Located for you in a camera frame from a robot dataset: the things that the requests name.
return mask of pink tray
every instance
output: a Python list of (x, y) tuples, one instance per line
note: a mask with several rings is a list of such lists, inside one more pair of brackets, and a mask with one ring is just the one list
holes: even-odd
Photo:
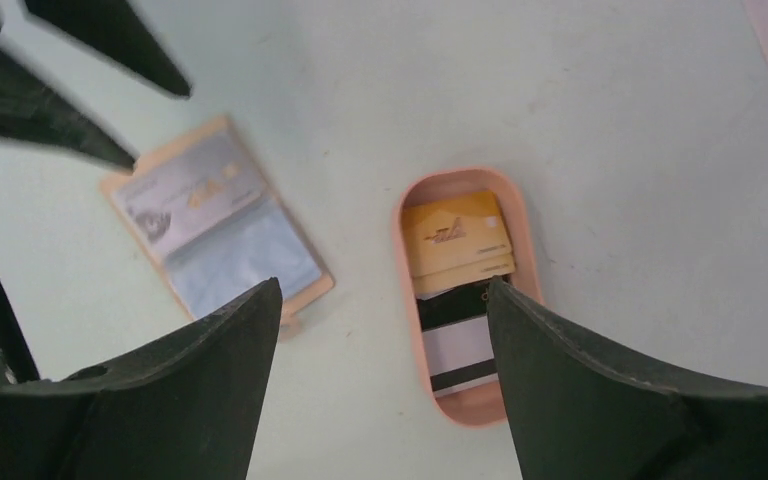
[(531, 243), (531, 229), (528, 212), (519, 189), (504, 174), (487, 167), (461, 168), (433, 173), (411, 185), (396, 205), (392, 219), (393, 246), (398, 266), (399, 280), (404, 294), (405, 308), (411, 325), (416, 366), (429, 396), (440, 411), (458, 425), (484, 427), (504, 421), (505, 405), (499, 382), (492, 382), (444, 397), (434, 397), (431, 379), (422, 341), (422, 328), (416, 308), (408, 258), (405, 251), (401, 228), (401, 213), (406, 207), (431, 203), (448, 197), (455, 197), (481, 190), (490, 190), (496, 195), (502, 216), (511, 237), (517, 270), (511, 274), (511, 283), (532, 298), (543, 302), (537, 279), (537, 264)]

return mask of logo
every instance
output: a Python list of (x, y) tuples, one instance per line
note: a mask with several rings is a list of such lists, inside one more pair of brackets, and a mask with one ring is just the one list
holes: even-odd
[(425, 237), (426, 240), (431, 240), (431, 243), (443, 243), (456, 238), (465, 237), (466, 232), (461, 225), (461, 217), (455, 217), (455, 221), (452, 222), (452, 226), (448, 228), (440, 228), (434, 233)]
[(140, 212), (136, 215), (131, 212), (134, 223), (142, 230), (143, 235), (149, 243), (155, 243), (169, 231), (169, 225), (172, 223), (172, 214), (169, 212)]

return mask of table surface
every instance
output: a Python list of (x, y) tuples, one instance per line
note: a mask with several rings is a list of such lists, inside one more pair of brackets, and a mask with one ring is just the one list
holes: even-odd
[[(443, 168), (492, 165), (522, 187), (559, 313), (768, 385), (768, 68), (740, 0), (136, 6), (189, 101), (15, 2), (0, 2), (2, 43), (139, 151), (233, 115), (331, 268), (336, 288), (276, 352), (249, 478), (517, 478), (507, 427), (450, 424), (414, 368), (389, 218)], [(0, 144), (0, 274), (51, 378), (187, 321), (98, 193), (105, 174)]]

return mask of black stripe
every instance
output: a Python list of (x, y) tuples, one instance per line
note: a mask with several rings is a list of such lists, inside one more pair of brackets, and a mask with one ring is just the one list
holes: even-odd
[(449, 370), (448, 372), (438, 373), (431, 377), (431, 390), (443, 390), (444, 388), (454, 387), (478, 378), (486, 377), (496, 373), (496, 362), (492, 358), (483, 362), (473, 363), (465, 367)]

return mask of white table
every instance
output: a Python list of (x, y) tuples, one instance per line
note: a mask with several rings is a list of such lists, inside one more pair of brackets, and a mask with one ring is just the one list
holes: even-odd
[[(187, 102), (12, 3), (4, 36), (140, 151), (230, 112), (332, 269), (276, 352), (249, 478), (517, 478), (507, 427), (450, 424), (409, 349), (389, 217), (446, 167), (519, 183), (558, 312), (768, 385), (768, 69), (740, 0), (199, 3), (137, 2)], [(105, 173), (0, 144), (0, 274), (55, 379), (186, 322), (97, 193)]]

